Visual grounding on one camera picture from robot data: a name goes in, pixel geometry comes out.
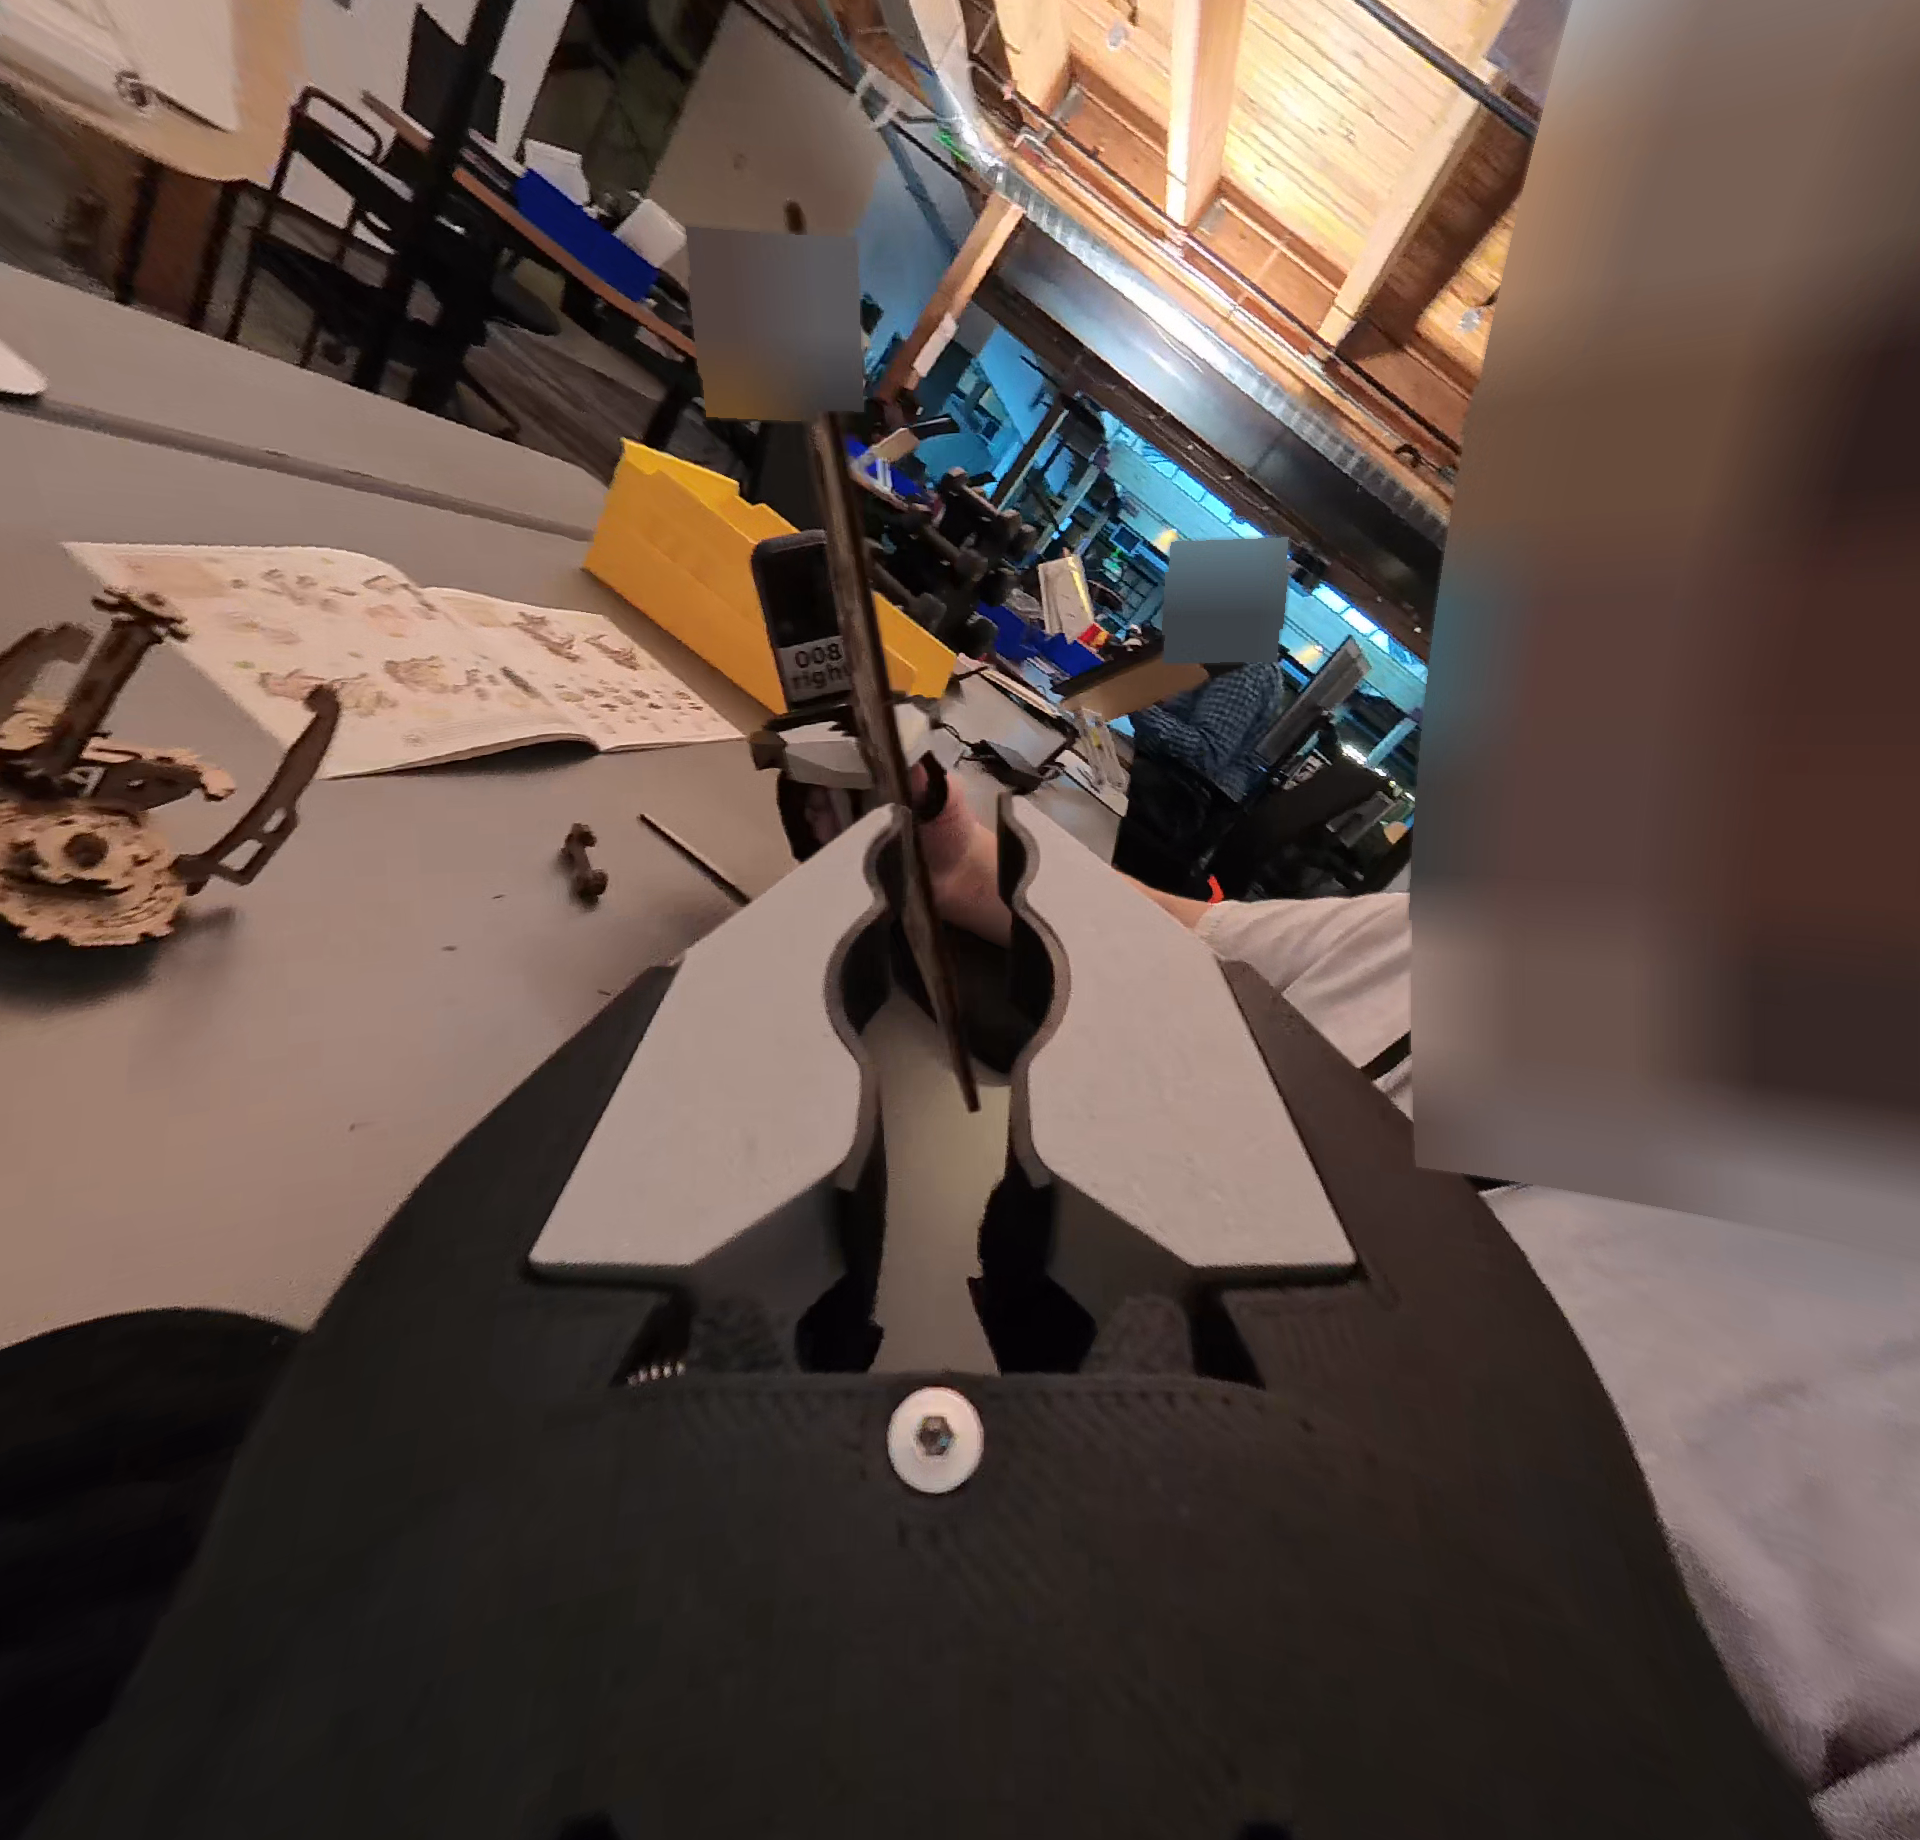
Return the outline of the open instruction booklet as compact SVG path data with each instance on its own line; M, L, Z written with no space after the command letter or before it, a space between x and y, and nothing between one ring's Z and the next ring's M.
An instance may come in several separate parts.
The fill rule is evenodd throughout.
M521 746L654 751L737 729L614 618L415 583L344 550L71 541L97 583L154 592L186 618L186 661L269 740L303 700L344 715L325 779L363 779Z

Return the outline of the person's torso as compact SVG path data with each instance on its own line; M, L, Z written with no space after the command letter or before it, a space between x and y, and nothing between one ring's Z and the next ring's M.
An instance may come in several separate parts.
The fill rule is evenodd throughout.
M1499 1187L1824 1836L1915 1836L1915 1263Z

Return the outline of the flat wooden stick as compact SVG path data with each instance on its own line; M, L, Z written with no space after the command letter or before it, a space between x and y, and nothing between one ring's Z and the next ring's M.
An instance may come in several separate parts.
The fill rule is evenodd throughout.
M718 890L730 905L751 905L755 891L748 891L727 870L706 859L694 846L686 846L677 829L669 829L651 812L637 812L637 824L648 829L654 841L665 841L686 870L694 870L712 890Z

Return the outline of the partly built wooden model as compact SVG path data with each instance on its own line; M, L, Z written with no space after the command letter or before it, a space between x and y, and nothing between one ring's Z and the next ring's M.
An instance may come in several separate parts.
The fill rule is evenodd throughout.
M157 808L225 801L232 779L195 751L150 751L107 718L144 661L188 636L154 592L97 592L101 636L33 626L3 650L3 922L36 942L130 947L175 930L212 882L251 886L302 824L344 718L331 683L302 704L303 729L251 804L196 854L175 854Z

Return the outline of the black office chair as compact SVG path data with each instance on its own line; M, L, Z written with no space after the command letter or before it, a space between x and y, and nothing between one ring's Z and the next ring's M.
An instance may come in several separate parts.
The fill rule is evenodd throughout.
M1197 890L1214 899L1387 891L1406 878L1413 847L1412 829L1387 837L1387 812L1404 797L1387 772L1346 753L1291 787L1263 782L1197 859Z

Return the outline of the person's right hand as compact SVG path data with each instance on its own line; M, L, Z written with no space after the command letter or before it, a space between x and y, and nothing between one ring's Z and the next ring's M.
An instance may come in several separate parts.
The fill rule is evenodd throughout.
M985 942L1013 942L1013 905L999 891L999 833L942 765L911 770L915 858L935 917Z

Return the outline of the laser-cut wooden parts sheet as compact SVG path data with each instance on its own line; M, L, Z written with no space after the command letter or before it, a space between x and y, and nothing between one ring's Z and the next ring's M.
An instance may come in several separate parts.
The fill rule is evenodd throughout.
M853 479L843 442L836 413L812 413L805 424L789 424L794 457L805 463L805 491L812 504L812 522L824 536L824 583L832 626L843 639L843 661L848 675L848 691L843 696L853 718L853 740L863 763L873 779L873 797L901 812L901 905L898 921L905 930L905 947L915 963L928 1013L935 1034L947 1051L947 1069L967 1112L978 1112L978 1088L972 1069L972 1051L963 1040L963 1019L955 1012L955 987L947 972L947 942L942 937L942 917L934 905L934 882L924 870L920 824L911 816L911 779L901 751L898 704L889 661L876 632L876 599L868 582L868 555L863 536L863 518L853 504Z

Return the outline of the yellow plastic bin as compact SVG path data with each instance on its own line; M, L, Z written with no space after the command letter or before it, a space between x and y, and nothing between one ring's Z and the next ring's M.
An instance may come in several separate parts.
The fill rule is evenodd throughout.
M755 543L784 533L794 533L789 522L748 500L727 475L628 438L585 570L727 683L784 712L751 576Z

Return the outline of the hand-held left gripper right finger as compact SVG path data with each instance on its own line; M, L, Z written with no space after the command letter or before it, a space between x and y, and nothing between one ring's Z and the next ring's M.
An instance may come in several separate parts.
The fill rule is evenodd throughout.
M1214 959L1028 797L999 801L1013 1163L1050 1280L1346 1280L1356 1248Z

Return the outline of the silver ventilation duct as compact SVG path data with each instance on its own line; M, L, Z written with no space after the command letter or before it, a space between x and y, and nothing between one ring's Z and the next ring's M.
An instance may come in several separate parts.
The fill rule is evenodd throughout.
M1106 288L1148 301L1129 181L1089 146L1064 0L876 0L928 105L988 188Z

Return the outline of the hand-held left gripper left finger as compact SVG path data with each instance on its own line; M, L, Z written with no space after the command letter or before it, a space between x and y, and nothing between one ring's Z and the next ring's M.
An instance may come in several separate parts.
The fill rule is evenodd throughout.
M672 976L528 1266L843 1277L836 1199L876 1142L844 963L889 921L881 804L698 940Z

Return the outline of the black mesh cushion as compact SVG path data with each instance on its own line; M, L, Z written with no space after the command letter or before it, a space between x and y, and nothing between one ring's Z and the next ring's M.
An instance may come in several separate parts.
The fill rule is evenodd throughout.
M138 1667L298 1344L157 1307L3 1348L3 1836Z

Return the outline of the grey computer monitor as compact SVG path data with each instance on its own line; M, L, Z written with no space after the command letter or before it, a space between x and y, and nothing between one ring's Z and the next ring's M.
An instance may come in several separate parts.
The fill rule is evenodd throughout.
M1366 667L1366 646L1359 639L1342 639L1331 661L1309 678L1309 688L1260 736L1258 765L1271 770L1289 763L1359 691Z

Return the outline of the black equipment rack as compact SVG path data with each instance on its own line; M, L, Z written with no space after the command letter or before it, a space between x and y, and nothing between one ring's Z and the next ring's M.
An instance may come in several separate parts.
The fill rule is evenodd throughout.
M1040 533L963 467L924 468L920 445L952 434L967 438L947 413L920 413L848 442L848 479L876 596L944 646L985 654L994 646L988 611L1007 603Z

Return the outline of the blue storage bin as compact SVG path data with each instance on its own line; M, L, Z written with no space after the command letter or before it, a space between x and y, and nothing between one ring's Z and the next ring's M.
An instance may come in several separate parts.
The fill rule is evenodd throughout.
M644 301L660 267L599 226L585 204L557 188L545 172L521 170L514 181L514 208L578 266L599 276L614 293Z

